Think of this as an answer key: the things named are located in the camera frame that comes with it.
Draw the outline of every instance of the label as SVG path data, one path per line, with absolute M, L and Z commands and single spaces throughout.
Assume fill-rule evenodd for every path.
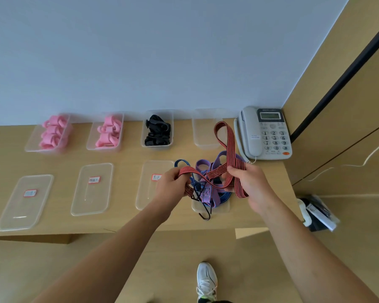
M 90 177 L 90 178 L 88 179 L 88 183 L 89 183 L 89 184 L 100 183 L 100 178 L 101 178 L 101 177 Z
M 26 190 L 24 192 L 24 197 L 25 198 L 35 197 L 36 194 L 37 194 L 37 190 L 36 189 L 29 189 L 29 190 Z
M 152 174 L 152 181 L 158 181 L 162 177 L 161 174 Z

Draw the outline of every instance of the telephone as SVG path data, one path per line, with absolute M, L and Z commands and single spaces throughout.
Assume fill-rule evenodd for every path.
M 287 159 L 292 155 L 288 128 L 280 109 L 243 108 L 234 120 L 234 133 L 240 155 L 248 163 L 250 159 Z

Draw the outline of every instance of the plastic container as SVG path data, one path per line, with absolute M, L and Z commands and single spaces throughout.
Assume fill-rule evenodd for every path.
M 136 208 L 144 209 L 156 193 L 156 184 L 161 175 L 174 167 L 171 160 L 148 160 L 143 164 L 138 193 L 136 195 Z
M 41 148 L 39 146 L 39 143 L 42 141 L 41 135 L 43 132 L 46 131 L 46 128 L 44 128 L 42 124 L 38 124 L 34 128 L 30 138 L 27 141 L 27 144 L 25 145 L 25 148 L 24 148 L 25 152 L 39 152 L 39 153 L 44 153 L 44 154 L 54 154 L 54 153 L 62 152 L 65 149 L 68 142 L 68 137 L 73 127 L 71 125 L 70 115 L 68 114 L 59 114 L 59 115 L 63 116 L 67 121 L 66 127 L 63 130 L 63 133 L 61 135 L 59 144 L 53 149 Z
M 93 122 L 90 130 L 90 135 L 88 136 L 87 150 L 95 150 L 99 152 L 118 152 L 121 149 L 121 140 L 122 140 L 122 129 L 124 127 L 124 115 L 123 114 L 112 114 L 116 119 L 122 122 L 121 132 L 119 134 L 118 144 L 115 147 L 96 147 L 96 142 L 100 138 L 100 133 L 97 131 L 99 126 L 104 125 L 102 122 Z
M 205 218 L 207 217 L 208 214 L 207 214 L 207 212 L 206 212 L 206 210 L 205 210 L 205 208 L 201 202 L 192 200 L 191 207 L 192 207 L 192 210 L 194 212 L 201 213 Z M 227 200 L 222 205 L 219 205 L 218 207 L 212 208 L 212 214 L 211 215 L 225 214 L 225 213 L 228 213 L 229 211 L 230 211 L 230 200 Z
M 32 228 L 41 217 L 53 175 L 29 175 L 19 179 L 0 217 L 0 231 Z
M 81 168 L 70 213 L 73 216 L 100 214 L 109 204 L 113 164 L 97 163 Z
M 146 120 L 148 120 L 152 115 L 159 116 L 160 118 L 163 119 L 164 122 L 169 123 L 171 125 L 170 144 L 169 145 L 154 145 L 154 146 L 146 146 L 145 145 L 145 139 L 150 132 L 150 130 L 146 127 Z M 145 112 L 145 120 L 143 121 L 142 135 L 141 135 L 142 147 L 154 149 L 154 150 L 166 150 L 172 145 L 172 143 L 174 141 L 173 137 L 174 137 L 174 112 L 171 109 L 159 109 L 159 110 L 153 110 L 153 111 L 146 111 Z
M 194 143 L 202 150 L 213 150 L 220 146 L 214 128 L 215 124 L 222 121 L 221 115 L 224 109 L 195 109 L 192 111 L 192 132 Z M 218 131 L 218 137 L 227 143 L 227 131 L 222 128 Z

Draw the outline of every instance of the wooden desk surface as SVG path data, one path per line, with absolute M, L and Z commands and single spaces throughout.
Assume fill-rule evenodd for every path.
M 138 210 L 135 200 L 142 164 L 146 160 L 172 160 L 183 158 L 194 166 L 198 159 L 213 161 L 223 147 L 203 151 L 193 143 L 190 120 L 178 120 L 174 125 L 174 143 L 170 150 L 154 151 L 140 145 L 141 122 L 125 122 L 122 149 L 116 153 L 88 151 L 86 141 L 91 124 L 74 124 L 66 152 L 61 155 L 44 155 L 24 152 L 34 126 L 0 126 L 0 216 L 18 179 L 25 175 L 53 174 L 55 179 L 39 222 L 29 230 L 0 232 L 3 235 L 80 234 L 116 231 L 129 221 Z M 111 199 L 102 214 L 74 217 L 71 203 L 82 166 L 111 162 L 114 173 Z M 301 219 L 288 174 L 281 161 L 258 161 L 274 191 Z M 173 210 L 160 230 L 220 229 L 263 227 L 258 214 L 249 209 L 246 199 L 234 194 L 230 199 L 230 212 L 212 215 L 203 221 L 191 209 L 191 199 L 185 197 Z

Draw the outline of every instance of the white sneaker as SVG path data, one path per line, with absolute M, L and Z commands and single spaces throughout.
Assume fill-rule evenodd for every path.
M 210 263 L 199 264 L 196 279 L 198 281 L 196 288 L 198 300 L 203 298 L 209 299 L 211 302 L 216 301 L 217 277 Z

